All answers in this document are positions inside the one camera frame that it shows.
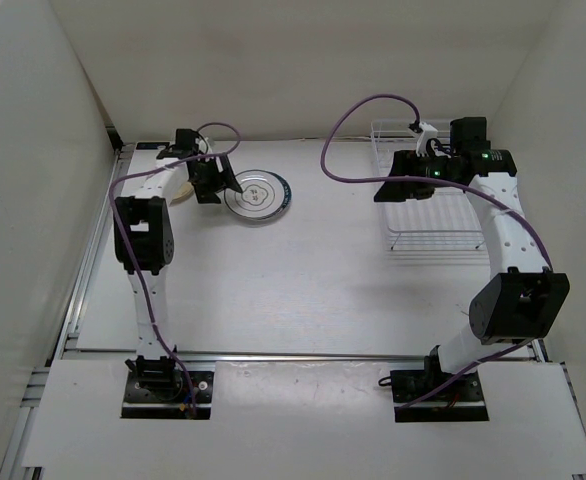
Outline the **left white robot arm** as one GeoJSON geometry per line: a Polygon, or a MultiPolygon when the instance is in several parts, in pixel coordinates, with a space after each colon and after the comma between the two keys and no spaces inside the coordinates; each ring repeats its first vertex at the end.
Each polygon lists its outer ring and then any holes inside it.
{"type": "Polygon", "coordinates": [[[165,288],[175,253],[169,206],[187,184],[202,205],[219,204],[227,190],[242,191],[229,153],[216,153],[202,134],[214,125],[178,129],[175,140],[157,153],[154,168],[117,178],[108,192],[115,254],[129,279],[136,312],[137,353],[127,366],[140,387],[188,406],[195,404],[195,386],[169,340],[165,288]]]}

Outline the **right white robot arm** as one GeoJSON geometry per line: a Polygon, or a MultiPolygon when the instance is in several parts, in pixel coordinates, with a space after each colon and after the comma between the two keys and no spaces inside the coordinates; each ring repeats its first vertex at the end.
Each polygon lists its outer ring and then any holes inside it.
{"type": "Polygon", "coordinates": [[[410,124],[417,136],[412,150],[394,153],[377,203],[428,200],[439,188],[465,193],[488,253],[488,283],[471,300],[468,324],[438,346],[438,364],[422,375],[422,387],[443,400],[459,384],[456,373],[486,357],[499,357],[510,344],[545,337],[570,289],[568,277],[554,271],[539,235],[526,220],[519,199],[512,154],[494,149],[483,117],[450,124],[448,145],[423,121],[410,124]]]}

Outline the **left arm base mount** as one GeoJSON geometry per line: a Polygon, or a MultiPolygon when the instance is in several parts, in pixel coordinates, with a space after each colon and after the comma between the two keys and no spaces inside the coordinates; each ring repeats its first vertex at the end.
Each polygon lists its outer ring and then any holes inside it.
{"type": "Polygon", "coordinates": [[[121,414],[123,419],[209,420],[214,391],[213,371],[184,372],[173,360],[161,357],[125,361],[128,369],[121,414]]]}

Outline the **green rim text plate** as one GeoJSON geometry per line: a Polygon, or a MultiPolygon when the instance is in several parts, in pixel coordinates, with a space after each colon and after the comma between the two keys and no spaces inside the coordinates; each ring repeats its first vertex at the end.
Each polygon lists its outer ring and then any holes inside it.
{"type": "Polygon", "coordinates": [[[277,178],[283,188],[283,200],[276,213],[283,214],[292,203],[292,190],[289,182],[284,177],[276,173],[274,173],[274,176],[277,178]]]}

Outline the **cream plate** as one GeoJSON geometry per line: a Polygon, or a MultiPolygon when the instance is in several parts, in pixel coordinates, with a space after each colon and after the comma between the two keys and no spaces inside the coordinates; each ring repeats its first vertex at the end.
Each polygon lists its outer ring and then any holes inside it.
{"type": "Polygon", "coordinates": [[[178,190],[176,194],[177,197],[186,197],[188,198],[190,195],[194,193],[194,187],[190,182],[186,182],[182,185],[182,187],[178,190]]]}
{"type": "Polygon", "coordinates": [[[180,202],[183,202],[183,201],[185,201],[185,200],[189,199],[189,198],[190,198],[190,197],[191,197],[191,196],[192,196],[194,193],[193,193],[192,195],[190,195],[188,198],[186,198],[186,197],[182,197],[182,198],[180,198],[180,197],[177,197],[177,196],[176,196],[176,194],[175,194],[175,196],[173,197],[173,199],[171,200],[171,203],[172,203],[172,204],[178,204],[178,203],[180,203],[180,202]]]}

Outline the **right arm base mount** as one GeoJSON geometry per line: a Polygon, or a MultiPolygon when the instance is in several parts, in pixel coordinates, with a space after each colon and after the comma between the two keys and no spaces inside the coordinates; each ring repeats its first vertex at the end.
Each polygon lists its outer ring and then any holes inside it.
{"type": "Polygon", "coordinates": [[[476,371],[456,377],[438,366],[391,370],[378,380],[390,388],[396,423],[487,422],[489,414],[476,371]]]}

